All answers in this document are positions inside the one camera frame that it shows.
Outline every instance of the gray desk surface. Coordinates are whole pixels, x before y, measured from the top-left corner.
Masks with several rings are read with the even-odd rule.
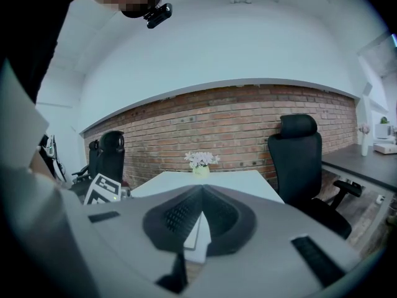
[[[384,155],[369,147],[368,155],[362,156],[361,146],[351,145],[323,155],[323,164],[397,192],[397,154]]]

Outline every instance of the wooden floor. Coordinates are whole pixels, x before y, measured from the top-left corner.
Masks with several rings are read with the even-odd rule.
[[[361,197],[346,195],[337,208],[337,211],[352,226],[352,233],[348,237],[347,242],[360,253],[362,258],[366,258],[368,255],[386,246],[388,236],[392,228],[394,228],[386,223],[386,218],[389,215],[397,214],[397,197],[394,198],[372,237],[369,241],[365,242],[364,247],[362,246],[365,232],[370,228],[381,207],[375,202],[377,197],[378,193],[364,190]],[[204,264],[196,264],[187,261],[186,271],[188,282],[191,283],[194,281],[204,267]]]

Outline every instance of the pink flowers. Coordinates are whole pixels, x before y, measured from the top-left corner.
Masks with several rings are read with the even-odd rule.
[[[189,152],[185,156],[184,159],[190,162],[192,169],[197,166],[216,165],[220,161],[219,156],[213,156],[210,152]]]
[[[361,124],[359,126],[359,131],[362,132],[364,135],[368,135],[370,133],[370,126],[368,124]]]

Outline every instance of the camera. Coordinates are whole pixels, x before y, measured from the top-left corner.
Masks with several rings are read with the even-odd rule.
[[[161,7],[156,7],[143,18],[148,21],[147,26],[149,29],[154,29],[160,23],[164,22],[172,16],[172,4],[165,3]]]

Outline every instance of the dark desk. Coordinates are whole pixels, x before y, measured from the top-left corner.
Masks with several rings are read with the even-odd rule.
[[[397,193],[397,154],[384,155],[368,149],[361,155],[360,145],[351,145],[323,155],[323,168],[363,186],[377,186]]]

